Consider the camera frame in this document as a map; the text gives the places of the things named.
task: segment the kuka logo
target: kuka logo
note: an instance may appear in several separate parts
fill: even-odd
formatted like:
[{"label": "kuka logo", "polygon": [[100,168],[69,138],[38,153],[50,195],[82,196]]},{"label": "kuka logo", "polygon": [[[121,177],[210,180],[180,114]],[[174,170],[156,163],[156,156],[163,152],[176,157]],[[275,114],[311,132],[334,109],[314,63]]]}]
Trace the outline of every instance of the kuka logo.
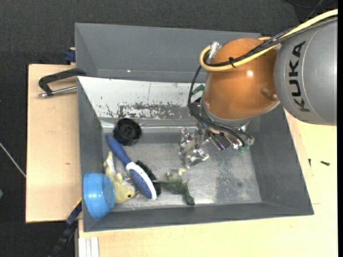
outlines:
[{"label": "kuka logo", "polygon": [[300,50],[301,50],[302,46],[305,44],[305,42],[306,41],[296,45],[293,48],[292,55],[296,56],[298,58],[298,60],[295,62],[295,64],[293,64],[292,59],[289,60],[289,67],[290,67],[291,71],[288,73],[288,77],[290,78],[289,84],[294,85],[296,87],[296,92],[292,92],[292,96],[297,97],[298,99],[293,98],[294,102],[299,106],[300,111],[308,112],[310,110],[305,108],[305,101],[301,97],[301,90],[300,90],[299,82],[297,80],[298,79],[298,72],[296,71],[296,68],[299,65],[299,58],[301,55]]}]

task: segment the gray floor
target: gray floor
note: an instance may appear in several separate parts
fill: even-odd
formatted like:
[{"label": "gray floor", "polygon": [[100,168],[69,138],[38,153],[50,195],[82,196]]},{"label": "gray floor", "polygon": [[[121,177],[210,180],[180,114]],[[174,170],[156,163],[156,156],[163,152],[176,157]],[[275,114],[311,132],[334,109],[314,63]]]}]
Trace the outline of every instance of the gray floor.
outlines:
[{"label": "gray floor", "polygon": [[[338,4],[292,1],[0,0],[0,142],[25,170],[26,64],[65,64],[76,21],[274,34]],[[25,179],[1,149],[0,189],[0,256],[47,256],[64,225],[25,224]]]}]

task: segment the yellow toy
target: yellow toy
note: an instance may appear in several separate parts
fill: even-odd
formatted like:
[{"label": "yellow toy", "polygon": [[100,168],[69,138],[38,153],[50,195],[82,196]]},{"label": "yellow toy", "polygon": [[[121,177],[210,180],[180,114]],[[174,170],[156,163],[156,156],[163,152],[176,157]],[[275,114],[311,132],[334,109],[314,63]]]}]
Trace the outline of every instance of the yellow toy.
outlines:
[{"label": "yellow toy", "polygon": [[103,166],[105,168],[105,175],[110,178],[113,184],[116,197],[115,202],[123,203],[130,200],[135,194],[135,188],[123,180],[121,173],[115,171],[112,152],[108,152],[107,159],[104,161]]}]

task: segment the brush bristles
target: brush bristles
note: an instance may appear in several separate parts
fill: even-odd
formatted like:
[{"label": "brush bristles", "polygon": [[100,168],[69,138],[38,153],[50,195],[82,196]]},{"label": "brush bristles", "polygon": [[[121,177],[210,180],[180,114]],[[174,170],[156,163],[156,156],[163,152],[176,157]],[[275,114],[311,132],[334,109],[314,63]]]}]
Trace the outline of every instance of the brush bristles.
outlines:
[{"label": "brush bristles", "polygon": [[144,171],[145,173],[149,176],[150,180],[152,181],[153,185],[154,185],[154,188],[156,190],[156,195],[160,195],[161,192],[162,192],[162,189],[161,189],[161,185],[160,184],[157,184],[155,183],[154,181],[157,180],[155,174],[151,171],[151,169],[146,165],[144,164],[142,161],[137,161],[136,162],[137,165],[139,165]]}]

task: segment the blue plastic cup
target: blue plastic cup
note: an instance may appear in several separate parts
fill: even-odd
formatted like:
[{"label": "blue plastic cup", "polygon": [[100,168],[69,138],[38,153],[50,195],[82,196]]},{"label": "blue plastic cup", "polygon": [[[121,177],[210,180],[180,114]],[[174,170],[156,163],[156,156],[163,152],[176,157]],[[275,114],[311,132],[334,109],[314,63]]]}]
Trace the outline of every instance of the blue plastic cup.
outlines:
[{"label": "blue plastic cup", "polygon": [[89,171],[85,174],[83,195],[88,212],[96,220],[105,217],[115,205],[113,184],[100,172]]}]

